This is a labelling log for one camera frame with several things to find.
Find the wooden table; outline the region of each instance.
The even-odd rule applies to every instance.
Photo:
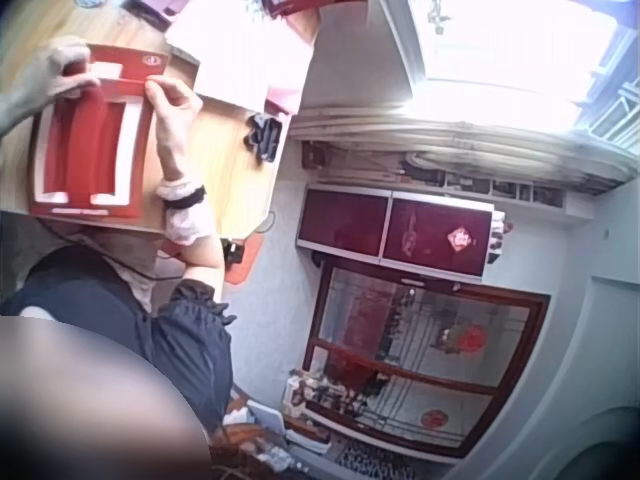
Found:
[[[77,35],[88,43],[168,53],[163,34],[124,11],[119,3],[108,0],[101,7],[83,9],[73,0],[14,1],[0,23],[0,91],[11,87],[39,45],[57,36]],[[305,40],[312,42],[319,28],[318,12],[297,14],[292,23]],[[166,74],[192,86],[197,70],[197,66],[174,56]],[[260,164],[243,144],[251,112],[217,100],[204,101],[190,139],[192,165],[202,176],[209,193],[220,235],[246,238],[268,214],[284,135],[276,162]],[[0,145],[0,210],[28,213],[31,123],[31,119],[24,121]],[[285,121],[283,133],[287,127],[288,121]],[[162,176],[154,132],[152,124],[144,169],[144,216],[138,220],[103,220],[109,226],[148,231],[163,228],[162,203],[154,193]]]

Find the black bracelet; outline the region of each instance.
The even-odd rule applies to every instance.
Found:
[[[204,185],[196,188],[191,195],[187,195],[179,200],[164,200],[164,206],[173,210],[186,210],[198,203],[202,203],[207,191],[204,189]]]

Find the cable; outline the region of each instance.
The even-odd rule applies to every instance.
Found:
[[[127,270],[135,273],[136,275],[141,276],[142,278],[145,278],[147,280],[150,280],[152,282],[166,282],[169,280],[181,280],[182,276],[176,276],[176,277],[152,277],[151,275],[147,275],[146,273],[141,272],[140,270],[137,270],[135,268],[133,268],[131,265],[126,264],[125,262],[123,262],[122,260],[119,260],[117,258],[115,258],[113,255],[109,255],[108,253],[102,252],[100,250],[98,250],[97,248],[94,248],[90,245],[85,245],[81,242],[77,242],[75,240],[71,240],[70,238],[65,237],[64,235],[62,235],[61,233],[56,232],[53,228],[51,228],[49,225],[47,225],[44,221],[42,221],[42,219],[38,219],[38,222],[40,223],[40,225],[42,225],[44,227],[44,229],[46,231],[48,231],[50,234],[52,234],[53,236],[59,238],[60,240],[62,240],[63,242],[66,243],[70,243],[72,245],[76,245],[78,247],[85,247],[88,248],[90,250],[93,250],[95,253],[97,253],[98,255],[100,255],[103,258],[108,258],[109,260],[111,260],[114,263],[117,263],[118,265],[120,265],[123,268],[126,268]]]
[[[271,222],[271,225],[269,225],[264,230],[256,230],[256,233],[264,235],[265,233],[269,233],[271,231],[271,229],[276,225],[276,220],[278,219],[278,217],[276,216],[276,212],[274,210],[269,210],[269,215],[267,215],[267,218],[269,218],[269,216],[271,215],[273,215],[273,221]]]

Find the red cabinet door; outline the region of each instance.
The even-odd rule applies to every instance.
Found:
[[[384,259],[481,277],[491,229],[486,210],[394,198]],[[469,202],[469,205],[485,205]]]
[[[352,190],[307,190],[299,245],[336,254],[340,253],[331,249],[379,255],[389,195],[381,196],[378,192],[382,191],[369,189]]]

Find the wall cabinet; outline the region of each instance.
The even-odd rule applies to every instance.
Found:
[[[529,359],[545,295],[328,257],[303,368],[327,426],[418,458],[464,457]]]
[[[491,204],[434,195],[310,185],[298,245],[425,275],[479,283]]]

